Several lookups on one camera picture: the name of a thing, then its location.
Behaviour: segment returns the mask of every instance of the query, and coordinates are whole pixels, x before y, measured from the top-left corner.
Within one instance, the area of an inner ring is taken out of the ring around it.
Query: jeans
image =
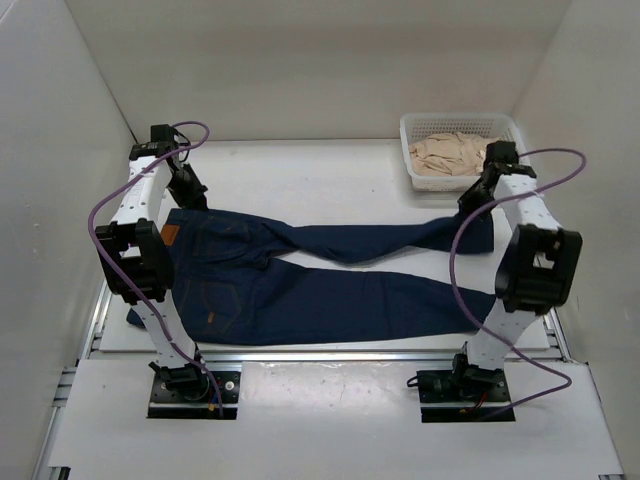
[[[422,225],[307,226],[252,215],[172,210],[172,294],[196,342],[286,345],[362,342],[468,332],[451,285],[400,273],[304,268],[276,255],[304,250],[346,264],[409,245],[449,251],[462,218]],[[473,222],[459,253],[493,250],[491,218]],[[462,289],[484,320],[495,297]],[[127,321],[142,326],[133,311]]]

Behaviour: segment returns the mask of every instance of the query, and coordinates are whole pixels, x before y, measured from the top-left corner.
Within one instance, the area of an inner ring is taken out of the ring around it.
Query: black mounting plate
[[[482,421],[482,417],[499,410],[505,403],[511,402],[509,387],[507,386],[507,380],[504,373],[498,380],[497,385],[487,392],[487,398],[483,405],[472,411],[469,411],[468,407],[471,407],[475,400],[469,399],[469,401],[466,402],[468,403],[468,406],[461,405],[461,402],[464,402],[465,399],[460,396],[459,389],[448,388],[443,389],[441,392],[434,392],[431,388],[433,379],[437,379],[441,383],[448,382],[451,378],[451,370],[420,370],[417,372],[417,375],[422,423],[464,423],[475,422],[478,420]],[[486,421],[491,423],[515,422],[515,420],[516,418],[513,413],[513,409],[509,409],[499,415],[489,418]]]
[[[240,377],[238,371],[212,371],[218,382],[224,416],[220,418],[220,409],[209,410],[209,395],[199,401],[188,400],[178,392],[167,390],[162,378],[156,373],[153,378],[147,418],[180,418],[201,420],[235,420],[238,416],[238,398],[240,396]],[[227,384],[233,388],[227,390]]]

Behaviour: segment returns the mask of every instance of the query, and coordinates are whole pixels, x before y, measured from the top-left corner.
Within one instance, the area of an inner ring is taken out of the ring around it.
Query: jeans pocket
[[[242,313],[242,303],[236,286],[230,283],[202,282],[200,295],[208,310],[205,330],[226,333]]]
[[[246,222],[211,215],[198,226],[193,245],[195,257],[230,260],[247,250],[251,235]]]

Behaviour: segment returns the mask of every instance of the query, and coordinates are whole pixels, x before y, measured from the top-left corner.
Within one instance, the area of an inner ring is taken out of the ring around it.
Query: laundry basket
[[[478,179],[477,175],[425,177],[413,171],[409,145],[435,133],[456,132],[516,142],[518,152],[525,151],[513,119],[501,113],[407,113],[400,119],[400,141],[414,189],[433,192],[466,190]]]

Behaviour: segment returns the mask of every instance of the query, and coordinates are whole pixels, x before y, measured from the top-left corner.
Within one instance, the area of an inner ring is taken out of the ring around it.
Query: white platform
[[[292,225],[413,224],[453,215],[453,194],[419,194],[412,190],[397,140],[327,140],[219,142],[192,152],[190,161],[209,187],[209,207],[282,220]],[[162,204],[160,221],[175,203]],[[463,287],[493,292],[500,259],[511,238],[501,210],[494,212],[495,252],[459,256],[458,279]],[[445,252],[407,248],[371,265],[344,267],[295,252],[286,260],[315,268],[390,271],[448,282]],[[128,311],[114,297],[100,344],[104,352],[152,351],[146,332],[126,323]],[[291,350],[455,350],[471,334],[452,334],[385,342],[278,346]],[[549,347],[541,321],[518,342],[525,349]],[[202,351],[265,351],[274,347],[230,347],[200,344]]]
[[[416,363],[245,363],[235,421],[145,418],[143,360],[80,363],[49,464],[69,480],[597,479],[622,473],[585,366],[504,424],[422,424]],[[557,384],[507,364],[513,398]]]

